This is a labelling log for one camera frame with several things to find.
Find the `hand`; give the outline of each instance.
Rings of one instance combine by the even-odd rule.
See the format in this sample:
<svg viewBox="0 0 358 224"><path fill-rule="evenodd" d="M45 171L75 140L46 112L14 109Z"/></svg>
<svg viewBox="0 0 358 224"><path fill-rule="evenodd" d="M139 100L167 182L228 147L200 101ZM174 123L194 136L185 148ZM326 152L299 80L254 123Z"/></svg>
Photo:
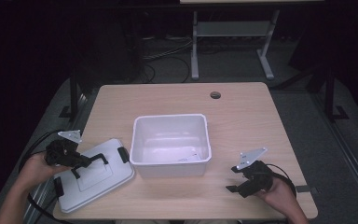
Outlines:
<svg viewBox="0 0 358 224"><path fill-rule="evenodd" d="M31 191L35 186L47 181L59 172L69 170L67 166L49 166L45 161L46 152L34 154L22 167L16 185Z"/></svg>
<svg viewBox="0 0 358 224"><path fill-rule="evenodd" d="M269 191L260 190L255 196L284 214L289 219L289 223L309 223L289 186L280 178L272 178L271 189Z"/></svg>
<svg viewBox="0 0 358 224"><path fill-rule="evenodd" d="M70 169L66 166L49 166L45 156L45 152L36 153L22 167L0 209L0 224L21 224L30 191L57 173Z"/></svg>

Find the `table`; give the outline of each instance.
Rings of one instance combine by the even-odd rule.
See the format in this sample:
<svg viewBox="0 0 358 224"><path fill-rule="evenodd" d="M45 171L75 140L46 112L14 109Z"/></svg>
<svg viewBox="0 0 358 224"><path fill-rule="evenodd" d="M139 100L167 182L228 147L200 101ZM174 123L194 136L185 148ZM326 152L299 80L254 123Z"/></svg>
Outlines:
<svg viewBox="0 0 358 224"><path fill-rule="evenodd" d="M221 94L213 99L211 92ZM212 159L205 175L142 178L59 219L263 219L282 218L254 196L225 186L245 181L230 168L242 151L267 147L260 160L283 168L296 186L307 185L277 109L264 83L189 83L102 86L83 132L82 152L110 138L131 150L134 120L144 115L201 113L208 121ZM297 194L308 218L317 216L309 192Z"/></svg>

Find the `small round object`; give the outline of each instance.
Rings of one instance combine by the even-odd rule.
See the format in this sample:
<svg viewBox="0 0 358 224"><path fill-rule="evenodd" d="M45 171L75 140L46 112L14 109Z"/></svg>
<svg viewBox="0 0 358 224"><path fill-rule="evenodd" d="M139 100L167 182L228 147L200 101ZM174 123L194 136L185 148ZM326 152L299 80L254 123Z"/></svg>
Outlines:
<svg viewBox="0 0 358 224"><path fill-rule="evenodd" d="M213 92L211 92L211 97L212 97L212 99L219 99L220 97L222 97L222 94L220 94L220 92L218 92L218 91L213 91Z"/></svg>

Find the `white storage container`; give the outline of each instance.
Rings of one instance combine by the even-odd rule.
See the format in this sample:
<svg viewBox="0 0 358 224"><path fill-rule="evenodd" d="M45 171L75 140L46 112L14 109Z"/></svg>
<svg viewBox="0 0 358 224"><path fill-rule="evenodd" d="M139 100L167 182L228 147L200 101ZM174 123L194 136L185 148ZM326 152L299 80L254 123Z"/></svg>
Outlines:
<svg viewBox="0 0 358 224"><path fill-rule="evenodd" d="M135 120L130 162L142 177L203 175L212 152L202 114Z"/></svg>

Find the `black wire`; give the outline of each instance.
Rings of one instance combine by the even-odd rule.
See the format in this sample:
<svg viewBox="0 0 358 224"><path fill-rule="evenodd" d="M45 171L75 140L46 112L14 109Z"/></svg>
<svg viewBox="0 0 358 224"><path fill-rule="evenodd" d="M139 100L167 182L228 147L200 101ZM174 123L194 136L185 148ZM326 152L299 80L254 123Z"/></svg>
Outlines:
<svg viewBox="0 0 358 224"><path fill-rule="evenodd" d="M149 76L147 75L146 71L144 70L143 71L143 74L145 75L146 77L146 81L144 82L144 84L147 84L147 83L153 83L153 79L155 78L156 76L156 70L150 65L150 64L145 64L145 67L148 67L152 70L153 72L153 75L151 78L149 78Z"/></svg>
<svg viewBox="0 0 358 224"><path fill-rule="evenodd" d="M178 58L178 57L159 57L159 58L150 60L150 62L153 62L153 61L156 61L156 60L162 60L162 59L175 59L175 60L179 60L179 61L181 61L182 63L184 63L185 66L186 66L186 68L187 68L187 74L186 74L185 79L184 79L183 81L181 81L181 83L185 83L185 82L187 81L187 79L190 77L190 66L188 65L188 63L187 63L185 60L183 60L183 59L181 59L181 58Z"/></svg>
<svg viewBox="0 0 358 224"><path fill-rule="evenodd" d="M44 210L48 210L48 208L56 201L56 198L52 198L48 204L45 206ZM36 224L39 219L43 216L43 214L39 213L39 216L37 217L37 219L34 221L34 224Z"/></svg>
<svg viewBox="0 0 358 224"><path fill-rule="evenodd" d="M276 167L276 168L280 169L286 175L286 177L290 180L289 175L281 167L279 167L277 165L274 165L274 164L266 164L266 165L267 166L273 166L273 167Z"/></svg>
<svg viewBox="0 0 358 224"><path fill-rule="evenodd" d="M19 172L21 171L22 167L24 167L24 164L26 163L26 161L31 157L31 155L33 155L33 151L36 149L37 146L39 146L44 140L46 140L49 136L51 136L54 133L58 133L58 132L62 132L63 130L54 130L52 132L48 132L43 134L41 137L39 137L39 139L37 139L25 152L25 154L22 156L21 161L20 161L20 165L19 165ZM44 216L59 222L59 223L63 223L63 224L72 224L71 222L67 222L64 220L59 220L57 218L55 218L52 214L50 214L49 212L47 212L45 209L43 209L42 207L39 206L39 204L37 204L34 201L34 198L31 196L31 194L28 194L28 202L41 214L43 214Z"/></svg>

